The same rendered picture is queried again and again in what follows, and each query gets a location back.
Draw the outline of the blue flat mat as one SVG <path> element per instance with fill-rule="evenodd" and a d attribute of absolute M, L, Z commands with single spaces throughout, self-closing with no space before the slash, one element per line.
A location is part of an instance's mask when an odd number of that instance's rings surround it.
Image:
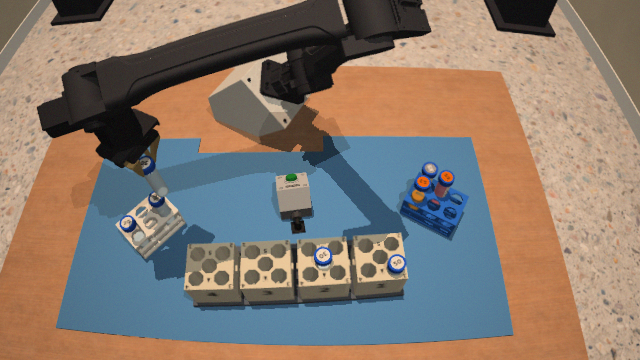
<path fill-rule="evenodd" d="M 471 137 L 323 136 L 323 151 L 198 153 L 201 138 L 160 139 L 156 168 L 185 224 L 144 258 L 115 225 L 153 189 L 103 159 L 56 328 L 212 343 L 379 345 L 514 335 L 486 193 Z M 448 237 L 399 213 L 426 162 L 469 196 Z M 304 233 L 281 220 L 276 177 L 304 173 Z M 422 173 L 422 172 L 421 172 Z M 404 296 L 194 307 L 188 244 L 401 233 Z"/>

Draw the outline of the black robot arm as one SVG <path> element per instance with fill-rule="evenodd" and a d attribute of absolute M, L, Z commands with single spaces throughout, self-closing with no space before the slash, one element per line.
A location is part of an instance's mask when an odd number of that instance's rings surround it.
<path fill-rule="evenodd" d="M 144 52 L 74 66 L 61 76 L 62 97 L 37 107 L 42 131 L 57 138 L 84 129 L 114 149 L 103 129 L 151 95 L 285 52 L 284 63 L 262 62 L 260 93 L 301 104 L 305 95 L 323 91 L 316 89 L 331 88 L 332 74 L 345 61 L 432 32 L 422 0 L 342 2 L 347 24 L 338 0 L 306 0 Z"/>

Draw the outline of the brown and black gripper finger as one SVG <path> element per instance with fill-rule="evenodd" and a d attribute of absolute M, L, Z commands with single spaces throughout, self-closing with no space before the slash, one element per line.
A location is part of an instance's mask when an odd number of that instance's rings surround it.
<path fill-rule="evenodd" d="M 154 162 L 156 162 L 156 157 L 157 157 L 157 149 L 158 149 L 158 145 L 159 145 L 159 141 L 160 141 L 160 135 L 155 139 L 154 142 L 152 142 L 152 144 L 150 145 L 150 152 L 147 149 L 144 154 L 146 156 L 150 156 L 152 157 L 152 159 L 154 160 Z M 151 155 L 150 155 L 151 153 Z"/>
<path fill-rule="evenodd" d="M 138 175 L 140 175 L 140 176 L 142 176 L 142 177 L 144 177 L 144 176 L 145 176 L 145 175 L 144 175 L 144 172 L 143 172 L 143 169 L 142 169 L 142 166 L 141 166 L 141 163 L 140 163 L 140 161 L 139 161 L 139 160 L 138 160 L 136 163 L 134 163 L 134 164 L 131 164 L 131 163 L 129 163 L 129 162 L 127 162 L 127 161 L 126 161 L 126 162 L 124 163 L 124 166 L 125 166 L 125 167 L 127 167 L 127 168 L 129 168 L 129 169 L 131 169 L 131 170 L 133 170 L 134 172 L 136 171 L 135 173 L 139 172 L 139 173 L 137 173 L 137 174 L 138 174 Z"/>

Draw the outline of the blue tube rack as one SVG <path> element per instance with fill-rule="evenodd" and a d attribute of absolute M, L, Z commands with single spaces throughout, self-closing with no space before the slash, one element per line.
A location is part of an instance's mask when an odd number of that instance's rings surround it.
<path fill-rule="evenodd" d="M 450 190 L 447 193 L 447 195 L 445 197 L 440 198 L 436 196 L 434 193 L 434 189 L 436 187 L 437 182 L 438 182 L 437 180 L 433 179 L 430 189 L 427 191 L 423 202 L 420 202 L 420 203 L 416 203 L 411 199 L 411 193 L 414 187 L 414 182 L 413 182 L 411 188 L 409 189 L 406 197 L 403 200 L 399 213 L 449 238 L 449 236 L 451 235 L 451 233 L 453 232 L 454 228 L 458 223 L 458 220 L 463 212 L 463 209 L 467 203 L 469 196 L 450 187 Z M 463 202 L 451 196 L 454 194 L 461 196 Z M 431 200 L 438 201 L 440 205 L 432 202 Z M 451 201 L 458 205 L 451 203 Z M 407 205 L 408 203 L 419 209 L 416 211 L 408 207 Z"/>

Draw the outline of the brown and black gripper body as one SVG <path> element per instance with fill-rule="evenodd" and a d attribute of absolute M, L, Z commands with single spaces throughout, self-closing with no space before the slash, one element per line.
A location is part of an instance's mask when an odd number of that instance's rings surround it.
<path fill-rule="evenodd" d="M 134 164 L 159 136 L 158 131 L 153 129 L 156 125 L 160 126 L 156 117 L 130 107 L 122 122 L 103 129 L 115 148 L 100 143 L 96 152 L 120 168 L 125 167 L 127 159 L 127 162 Z"/>

